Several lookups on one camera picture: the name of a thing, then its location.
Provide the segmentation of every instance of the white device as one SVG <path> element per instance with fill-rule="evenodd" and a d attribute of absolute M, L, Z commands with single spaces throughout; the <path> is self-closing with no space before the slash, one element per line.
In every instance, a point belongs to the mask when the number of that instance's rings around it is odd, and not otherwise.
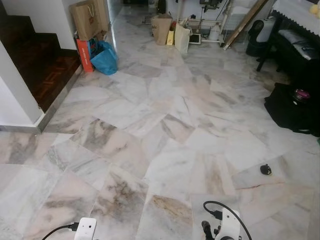
<path fill-rule="evenodd" d="M 93 240 L 97 220 L 95 218 L 83 217 L 74 235 L 74 240 Z"/>
<path fill-rule="evenodd" d="M 219 233 L 215 236 L 214 240 L 221 240 L 228 236 L 228 239 L 238 240 L 240 235 L 240 222 L 228 209 L 222 209 L 222 220 Z"/>

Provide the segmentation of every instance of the white tablecloth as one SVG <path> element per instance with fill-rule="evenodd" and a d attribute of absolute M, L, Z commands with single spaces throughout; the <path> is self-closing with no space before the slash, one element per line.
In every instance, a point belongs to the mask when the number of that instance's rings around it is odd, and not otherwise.
<path fill-rule="evenodd" d="M 320 19 L 309 12 L 311 5 L 307 0 L 277 0 L 272 9 L 320 36 Z"/>

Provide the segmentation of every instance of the marble floor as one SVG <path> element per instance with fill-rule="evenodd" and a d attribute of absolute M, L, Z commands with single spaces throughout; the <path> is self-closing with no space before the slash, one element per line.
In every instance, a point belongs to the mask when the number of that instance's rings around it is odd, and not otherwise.
<path fill-rule="evenodd" d="M 113 23 L 117 73 L 82 73 L 42 134 L 0 132 L 0 240 L 88 216 L 100 240 L 204 240 L 201 221 L 218 224 L 207 200 L 238 210 L 253 239 L 320 239 L 317 139 L 263 105 L 286 75 L 256 72 L 245 45 L 155 45 L 145 13 L 125 6 Z"/>

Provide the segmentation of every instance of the orange box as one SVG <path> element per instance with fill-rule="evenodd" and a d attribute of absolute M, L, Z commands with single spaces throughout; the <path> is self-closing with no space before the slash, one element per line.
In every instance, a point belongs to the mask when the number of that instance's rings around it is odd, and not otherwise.
<path fill-rule="evenodd" d="M 92 66 L 90 61 L 88 41 L 81 41 L 80 39 L 77 39 L 76 44 L 78 46 L 83 70 L 87 73 L 92 73 L 94 71 L 94 66 Z"/>

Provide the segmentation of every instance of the staircase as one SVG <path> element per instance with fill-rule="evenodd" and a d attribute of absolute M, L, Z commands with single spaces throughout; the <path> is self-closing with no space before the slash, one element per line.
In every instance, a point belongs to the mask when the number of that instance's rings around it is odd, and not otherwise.
<path fill-rule="evenodd" d="M 1 1 L 0 40 L 46 112 L 81 64 L 78 52 L 61 49 L 55 33 L 36 33 L 29 16 L 7 15 Z"/>

